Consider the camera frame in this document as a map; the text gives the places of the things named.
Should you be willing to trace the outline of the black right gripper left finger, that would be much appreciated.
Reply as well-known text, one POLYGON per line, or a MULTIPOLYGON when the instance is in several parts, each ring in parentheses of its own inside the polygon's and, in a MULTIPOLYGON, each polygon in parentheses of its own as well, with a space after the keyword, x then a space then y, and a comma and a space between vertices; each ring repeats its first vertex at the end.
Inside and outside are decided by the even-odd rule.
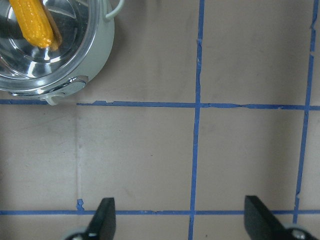
POLYGON ((103 198, 84 232, 84 240, 113 240, 116 233, 116 207, 113 197, 103 198))

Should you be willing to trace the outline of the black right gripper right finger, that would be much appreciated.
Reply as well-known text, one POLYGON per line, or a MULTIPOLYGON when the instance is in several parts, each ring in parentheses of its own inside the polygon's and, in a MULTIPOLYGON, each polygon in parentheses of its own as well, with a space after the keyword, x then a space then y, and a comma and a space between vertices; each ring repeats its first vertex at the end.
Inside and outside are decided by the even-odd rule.
POLYGON ((251 240, 299 240, 300 230, 286 228, 255 195, 244 199, 244 228, 251 240))

